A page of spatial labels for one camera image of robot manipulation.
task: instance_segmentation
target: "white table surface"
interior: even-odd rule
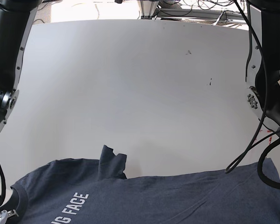
[[[7,185],[52,160],[98,159],[104,144],[127,154],[128,178],[225,168],[258,125],[245,95],[248,50],[247,31],[193,23],[34,25],[0,134]],[[280,147],[271,155],[280,174]]]

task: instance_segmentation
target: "t-shirt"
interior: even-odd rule
[[[280,190],[259,179],[256,163],[230,174],[130,179],[125,164],[126,155],[104,146],[100,160],[38,168],[12,186],[22,215],[7,224],[280,224]],[[280,181],[271,159],[263,170]]]

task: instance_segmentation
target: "white board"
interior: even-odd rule
[[[127,154],[128,178],[226,168],[258,125],[245,95],[248,50],[247,31],[193,23],[33,26],[0,134],[7,184],[52,160],[98,159],[104,144]],[[280,147],[272,155],[280,173]]]

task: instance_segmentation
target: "navy blue t-shirt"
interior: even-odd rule
[[[256,163],[228,175],[131,179],[125,164],[126,155],[104,146],[100,160],[65,159],[38,168],[12,186],[21,217],[7,224],[280,224],[280,190],[259,179]],[[263,170],[280,181],[271,159]]]

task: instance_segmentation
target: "silver metal bracket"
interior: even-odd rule
[[[19,216],[16,210],[11,210],[11,211],[3,210],[2,212],[0,212],[0,224],[5,224],[9,218],[14,216],[17,217]]]
[[[9,95],[8,99],[3,98],[3,100],[5,100],[6,102],[2,102],[3,105],[6,105],[4,109],[7,110],[7,113],[5,115],[5,118],[3,121],[1,121],[0,123],[0,132],[2,131],[2,129],[4,128],[4,126],[7,123],[7,119],[10,116],[11,112],[14,109],[14,105],[19,97],[19,90],[13,92],[12,94]]]

